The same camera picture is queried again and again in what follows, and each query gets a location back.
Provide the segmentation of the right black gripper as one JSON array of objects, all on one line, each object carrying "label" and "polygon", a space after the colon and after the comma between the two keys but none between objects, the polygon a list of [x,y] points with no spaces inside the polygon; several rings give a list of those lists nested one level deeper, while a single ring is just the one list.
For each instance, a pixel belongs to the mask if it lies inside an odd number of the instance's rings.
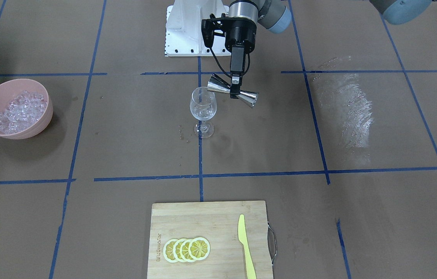
[{"label": "right black gripper", "polygon": [[225,48],[231,53],[231,84],[230,96],[240,94],[242,72],[244,70],[244,54],[255,49],[257,24],[247,18],[224,18]]}]

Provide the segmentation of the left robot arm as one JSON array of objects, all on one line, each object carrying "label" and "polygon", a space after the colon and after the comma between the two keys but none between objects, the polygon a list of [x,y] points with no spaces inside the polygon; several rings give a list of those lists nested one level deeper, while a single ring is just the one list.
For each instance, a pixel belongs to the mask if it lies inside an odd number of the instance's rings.
[{"label": "left robot arm", "polygon": [[400,25],[420,16],[432,3],[431,0],[369,0],[383,19]]}]

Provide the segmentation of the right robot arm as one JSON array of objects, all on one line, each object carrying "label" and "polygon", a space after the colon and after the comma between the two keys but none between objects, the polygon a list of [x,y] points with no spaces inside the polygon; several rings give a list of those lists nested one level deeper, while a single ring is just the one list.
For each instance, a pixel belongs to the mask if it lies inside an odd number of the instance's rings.
[{"label": "right robot arm", "polygon": [[223,22],[225,48],[231,53],[230,96],[238,99],[242,79],[251,64],[250,53],[256,45],[257,25],[274,34],[291,23],[291,11],[280,0],[234,0]]}]

